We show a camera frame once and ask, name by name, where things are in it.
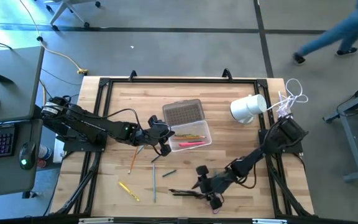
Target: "wooden tabletop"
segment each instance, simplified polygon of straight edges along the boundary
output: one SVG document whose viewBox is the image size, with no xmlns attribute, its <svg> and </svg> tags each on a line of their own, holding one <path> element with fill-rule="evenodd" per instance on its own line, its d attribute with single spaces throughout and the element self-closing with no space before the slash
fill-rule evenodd
<svg viewBox="0 0 358 224">
<path fill-rule="evenodd" d="M 93 111 L 100 77 L 84 77 L 78 105 Z M 278 91 L 285 93 L 283 79 L 269 78 L 268 88 L 272 104 L 278 102 Z M 109 217 L 203 217 L 203 218 L 272 218 L 273 207 L 267 168 L 264 160 L 256 165 L 257 185 L 245 189 L 232 184 L 224 193 L 225 203 L 218 214 L 212 214 L 205 200 L 193 197 L 173 196 L 168 189 L 190 190 L 197 180 L 196 167 L 207 165 L 210 174 L 223 171 L 233 159 L 247 155 L 257 146 L 258 118 L 251 124 L 243 125 L 234 121 L 229 111 L 232 101 L 254 95 L 250 84 L 235 83 L 115 83 L 112 88 L 109 113 L 124 108 L 133 108 L 139 115 L 140 123 L 147 127 L 147 120 L 153 114 L 163 119 L 162 106 L 181 100 L 200 99 L 205 119 L 211 132 L 212 144 L 197 149 L 171 152 L 167 157 L 156 160 L 157 202 L 153 202 L 151 160 L 156 153 L 150 146 L 136 157 L 131 174 L 135 148 L 108 139 L 102 155 L 98 181 L 94 196 L 92 216 Z M 103 92 L 100 112 L 103 111 L 106 90 Z M 135 122 L 130 111 L 109 118 L 112 121 Z M 53 197 L 51 212 L 57 211 L 71 196 L 78 185 L 84 153 L 75 152 L 63 161 L 57 188 Z M 308 184 L 303 166 L 297 157 L 283 156 L 287 185 L 294 196 L 313 213 Z M 163 174 L 176 169 L 172 175 Z M 250 172 L 246 185 L 254 183 Z M 140 198 L 136 202 L 119 185 L 125 183 Z M 283 209 L 282 193 L 277 187 L 280 207 Z M 85 207 L 88 188 L 85 189 Z"/>
</svg>

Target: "white cable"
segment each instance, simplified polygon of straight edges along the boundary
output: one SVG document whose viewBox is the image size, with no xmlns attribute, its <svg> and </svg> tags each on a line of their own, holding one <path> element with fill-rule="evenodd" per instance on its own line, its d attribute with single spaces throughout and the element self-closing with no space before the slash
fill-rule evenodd
<svg viewBox="0 0 358 224">
<path fill-rule="evenodd" d="M 38 26 L 37 24 L 35 23 L 34 21 L 34 18 L 31 16 L 31 13 L 30 11 L 28 10 L 28 8 L 24 5 L 24 3 L 22 2 L 22 0 L 20 0 L 20 2 L 22 3 L 22 5 L 24 6 L 24 8 L 26 9 L 26 11 L 29 13 L 30 17 L 31 17 L 31 20 L 32 22 L 34 23 L 34 26 L 35 26 L 35 29 L 37 30 L 37 33 L 38 33 L 38 36 L 40 37 L 40 32 L 38 30 Z M 42 43 L 42 41 L 40 41 L 41 43 L 41 46 L 44 47 L 44 49 L 50 53 L 53 53 L 53 54 L 56 54 L 56 55 L 59 55 L 59 56 L 62 56 L 62 57 L 65 57 L 67 58 L 68 60 L 70 60 L 71 62 L 73 62 L 73 64 L 78 68 L 78 71 L 77 73 L 78 74 L 85 74 L 85 73 L 88 73 L 88 70 L 87 69 L 84 69 L 84 68 L 81 68 L 79 65 L 77 65 L 77 63 L 75 63 L 75 61 L 73 59 L 71 59 L 69 56 L 67 55 L 64 55 L 64 54 L 61 54 L 59 52 L 56 52 L 56 51 L 53 51 L 53 50 L 49 50 L 46 46 L 44 46 L 44 43 Z"/>
<path fill-rule="evenodd" d="M 301 88 L 301 91 L 298 95 L 294 95 L 292 94 L 292 92 L 288 89 L 288 84 L 290 81 L 296 81 L 299 84 L 299 87 Z M 297 103 L 307 103 L 309 101 L 308 96 L 303 94 L 303 88 L 301 83 L 296 79 L 296 78 L 291 78 L 289 79 L 286 84 L 285 84 L 285 89 L 287 90 L 287 92 L 290 94 L 290 96 L 285 97 L 283 95 L 281 95 L 280 92 L 278 92 L 278 95 L 280 97 L 280 101 L 278 103 L 275 103 L 273 106 L 267 108 L 268 110 L 274 108 L 277 105 L 280 105 L 276 112 L 278 114 L 278 117 L 283 117 L 285 115 L 287 115 L 290 112 L 290 108 L 292 107 L 292 105 L 297 102 Z M 299 100 L 299 97 L 304 97 L 305 100 Z"/>
</svg>

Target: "shoe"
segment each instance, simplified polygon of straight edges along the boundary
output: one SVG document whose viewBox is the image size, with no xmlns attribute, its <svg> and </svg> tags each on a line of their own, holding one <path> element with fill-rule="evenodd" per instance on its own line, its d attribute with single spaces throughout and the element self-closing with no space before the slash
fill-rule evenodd
<svg viewBox="0 0 358 224">
<path fill-rule="evenodd" d="M 338 57 L 343 57 L 343 56 L 346 56 L 346 55 L 352 55 L 352 54 L 355 54 L 357 52 L 357 48 L 355 47 L 352 47 L 350 50 L 348 50 L 347 52 L 343 51 L 343 50 L 337 50 L 335 55 L 338 56 Z"/>
<path fill-rule="evenodd" d="M 295 65 L 303 65 L 306 62 L 306 59 L 299 55 L 298 53 L 294 53 L 292 55 L 293 63 Z"/>
</svg>

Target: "black clip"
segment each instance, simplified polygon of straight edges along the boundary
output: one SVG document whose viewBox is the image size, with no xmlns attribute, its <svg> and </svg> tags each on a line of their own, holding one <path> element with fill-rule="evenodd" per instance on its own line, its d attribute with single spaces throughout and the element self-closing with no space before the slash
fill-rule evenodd
<svg viewBox="0 0 358 224">
<path fill-rule="evenodd" d="M 231 76 L 231 73 L 230 73 L 230 71 L 229 71 L 228 68 L 225 68 L 225 69 L 223 70 L 222 77 L 228 77 L 229 82 L 233 82 L 233 77 Z"/>
<path fill-rule="evenodd" d="M 129 78 L 128 78 L 128 81 L 132 82 L 132 81 L 134 80 L 134 77 L 135 77 L 135 76 L 137 76 L 137 74 L 136 74 L 136 71 L 133 70 L 133 71 L 131 72 L 131 75 L 130 75 Z"/>
</svg>

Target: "gray floor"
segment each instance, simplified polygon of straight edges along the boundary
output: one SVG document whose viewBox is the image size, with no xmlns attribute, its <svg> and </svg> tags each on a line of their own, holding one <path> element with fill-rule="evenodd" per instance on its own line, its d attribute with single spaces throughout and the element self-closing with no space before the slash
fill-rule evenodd
<svg viewBox="0 0 358 224">
<path fill-rule="evenodd" d="M 41 1 L 24 1 L 39 24 L 51 15 Z M 115 0 L 75 6 L 94 26 L 184 27 L 256 29 L 252 0 Z M 260 1 L 266 29 L 328 29 L 352 11 L 353 0 Z M 0 0 L 0 23 L 31 24 L 18 1 Z M 82 26 L 68 11 L 58 26 Z M 0 30 L 0 42 L 12 47 L 38 45 L 35 31 Z M 89 75 L 220 76 L 223 68 L 235 77 L 266 77 L 259 34 L 176 32 L 42 32 L 51 49 L 70 55 Z M 268 34 L 267 45 L 274 77 L 297 78 L 309 96 L 307 104 L 293 107 L 296 120 L 310 132 L 303 141 L 306 175 L 315 213 L 321 217 L 358 221 L 358 181 L 345 184 L 344 174 L 356 171 L 349 145 L 339 122 L 325 124 L 323 116 L 358 89 L 358 54 L 334 56 L 337 45 L 307 57 L 306 65 L 293 66 L 290 55 L 313 35 Z M 72 83 L 81 76 L 69 61 L 45 54 L 43 68 Z M 45 72 L 41 79 L 53 95 L 74 95 L 77 85 L 63 83 Z M 42 104 L 39 91 L 37 104 Z M 358 127 L 358 116 L 352 123 Z M 53 134 L 44 132 L 44 144 L 53 145 Z M 36 190 L 42 197 L 20 199 L 21 194 L 0 196 L 0 218 L 42 215 L 57 178 L 56 170 L 37 173 Z"/>
</svg>

